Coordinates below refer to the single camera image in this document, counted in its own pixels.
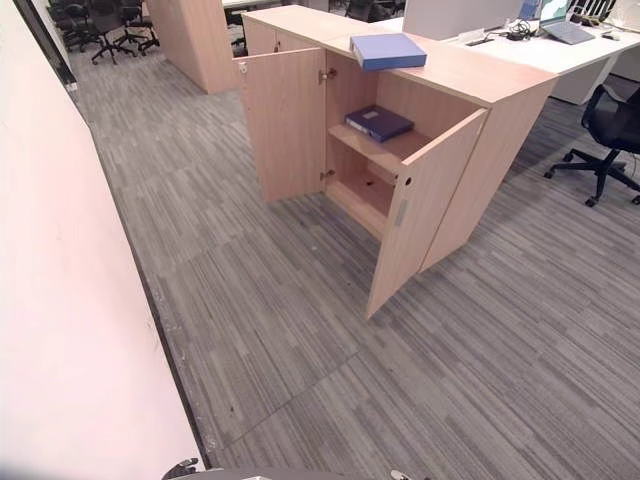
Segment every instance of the cable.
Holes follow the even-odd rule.
[[[518,20],[509,28],[507,39],[518,42],[520,40],[529,40],[532,35],[531,25],[526,20]]]

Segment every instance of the black office chair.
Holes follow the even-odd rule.
[[[78,50],[84,52],[85,46],[89,43],[101,44],[98,32],[94,28],[92,20],[89,18],[89,10],[85,0],[63,0],[60,6],[66,16],[66,20],[56,23],[63,33],[63,41],[67,50],[77,46]]]
[[[140,43],[138,40],[147,40],[147,37],[144,35],[138,35],[129,31],[130,27],[135,28],[131,25],[131,22],[140,20],[142,17],[142,0],[121,0],[120,16],[124,22],[124,34],[114,40],[113,43],[122,45],[124,42],[129,42],[130,44],[135,43],[138,45]]]
[[[111,54],[111,61],[114,65],[117,65],[116,57],[113,54],[116,52],[124,52],[133,57],[136,53],[133,50],[129,50],[121,45],[116,45],[109,41],[108,34],[114,30],[117,30],[124,26],[124,20],[120,16],[120,8],[116,4],[116,0],[91,0],[89,5],[89,16],[93,21],[93,25],[102,39],[102,48],[91,57],[91,63],[97,65],[96,58],[101,57],[105,52]]]
[[[122,45],[124,42],[135,43],[138,51],[145,56],[146,51],[153,46],[160,46],[160,41],[153,31],[153,22],[151,17],[142,15],[142,0],[122,0],[120,6],[120,15],[125,23],[124,35],[119,37],[114,43]],[[129,28],[146,28],[151,37],[144,35],[132,34]]]
[[[607,176],[612,176],[629,188],[640,192],[640,184],[624,174],[626,166],[623,162],[614,160],[621,151],[640,154],[640,88],[628,100],[618,97],[610,88],[600,85],[593,93],[587,109],[582,116],[582,126],[585,127],[593,139],[600,145],[611,149],[604,160],[600,160],[588,153],[572,149],[562,161],[556,163],[545,174],[552,178],[556,170],[588,170],[598,177],[596,194],[585,202],[593,207],[602,196]],[[576,155],[585,162],[569,163]],[[633,199],[633,203],[640,205],[640,195]]]
[[[349,0],[344,16],[361,22],[379,22],[391,18],[394,6],[393,0]]]
[[[375,0],[349,0],[344,16],[360,20],[361,22],[368,22],[374,1]]]

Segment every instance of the blue folder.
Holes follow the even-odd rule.
[[[422,67],[427,54],[404,33],[351,37],[351,51],[363,70]]]
[[[376,142],[384,142],[413,129],[411,120],[377,105],[348,114],[345,122]]]

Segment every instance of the cabinet door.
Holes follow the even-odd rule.
[[[247,127],[267,202],[324,189],[321,48],[237,60]]]
[[[427,254],[486,117],[480,109],[403,162],[369,294],[373,315]]]

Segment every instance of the white desk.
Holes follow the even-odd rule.
[[[280,0],[222,0],[222,7],[224,9],[230,8],[247,8],[257,5],[266,5],[269,3],[280,3]]]
[[[640,34],[637,33],[618,32],[620,41],[615,41],[602,38],[601,29],[585,30],[596,35],[596,38],[578,45],[541,37],[528,42],[498,38],[493,42],[464,48],[473,48],[494,57],[561,75],[552,96],[581,105],[604,82],[620,55],[640,46]]]
[[[280,5],[281,0],[222,0],[222,7],[226,10],[232,8],[248,8],[258,5],[277,4]],[[313,8],[315,10],[329,11],[329,0],[299,0],[299,5],[303,7]]]
[[[390,32],[402,32],[402,25],[404,24],[404,17],[390,18],[389,20],[382,20],[380,22],[373,23],[376,27],[384,28]]]

